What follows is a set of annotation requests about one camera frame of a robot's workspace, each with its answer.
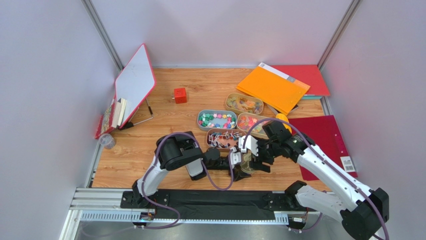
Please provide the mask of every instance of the orange folder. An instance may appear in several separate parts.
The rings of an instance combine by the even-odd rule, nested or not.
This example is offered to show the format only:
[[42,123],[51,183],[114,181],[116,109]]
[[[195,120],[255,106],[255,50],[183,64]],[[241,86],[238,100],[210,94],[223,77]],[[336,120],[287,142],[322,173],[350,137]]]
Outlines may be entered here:
[[265,63],[260,63],[236,89],[261,99],[288,115],[310,86]]

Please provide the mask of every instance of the sticker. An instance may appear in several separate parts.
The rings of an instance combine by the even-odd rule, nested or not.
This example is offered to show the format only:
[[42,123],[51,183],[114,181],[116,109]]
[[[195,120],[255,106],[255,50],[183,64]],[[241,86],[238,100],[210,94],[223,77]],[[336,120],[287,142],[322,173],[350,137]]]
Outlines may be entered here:
[[340,157],[341,164],[343,164],[343,169],[345,172],[355,172],[354,164],[352,163],[350,156],[341,156]]

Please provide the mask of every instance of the red cube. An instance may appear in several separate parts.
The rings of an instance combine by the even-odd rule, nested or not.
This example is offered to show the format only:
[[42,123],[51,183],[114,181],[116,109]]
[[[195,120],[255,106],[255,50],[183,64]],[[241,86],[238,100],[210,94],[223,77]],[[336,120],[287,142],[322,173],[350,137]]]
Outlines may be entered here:
[[174,89],[174,101],[177,104],[184,104],[187,102],[187,91],[184,87]]

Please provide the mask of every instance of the wood grain surface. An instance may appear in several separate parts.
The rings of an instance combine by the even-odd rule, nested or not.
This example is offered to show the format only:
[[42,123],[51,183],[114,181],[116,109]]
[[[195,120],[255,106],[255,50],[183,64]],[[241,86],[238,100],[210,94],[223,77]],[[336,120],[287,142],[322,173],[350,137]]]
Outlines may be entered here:
[[[252,70],[247,68],[157,68],[154,74],[156,87],[148,96],[154,113],[154,119],[135,127],[111,134],[116,146],[102,151],[94,188],[131,188],[135,180],[141,178],[154,157],[156,141],[173,132],[192,131],[205,151],[206,131],[198,128],[198,113],[204,109],[225,110],[225,100],[236,90],[237,84]],[[188,102],[176,104],[172,99],[175,88],[186,88]],[[299,108],[291,112],[288,118],[323,116],[319,100],[301,100]],[[262,116],[274,117],[266,106]],[[150,116],[144,102],[132,122],[138,122]],[[210,170],[213,181],[222,188],[228,186],[228,171]],[[256,171],[252,177],[235,182],[231,190],[282,191],[297,180],[303,180],[300,168],[288,158],[278,157],[271,166],[271,173]],[[328,190],[321,181],[308,181],[318,190]],[[185,167],[171,171],[160,184],[161,189],[214,190],[205,177],[191,181]]]

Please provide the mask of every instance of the transparent cup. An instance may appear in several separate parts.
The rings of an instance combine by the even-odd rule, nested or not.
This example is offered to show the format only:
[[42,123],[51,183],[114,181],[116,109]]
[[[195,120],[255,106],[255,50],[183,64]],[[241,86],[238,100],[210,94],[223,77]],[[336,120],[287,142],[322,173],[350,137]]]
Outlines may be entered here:
[[116,141],[109,133],[104,133],[99,137],[99,144],[106,149],[112,149],[116,145]]

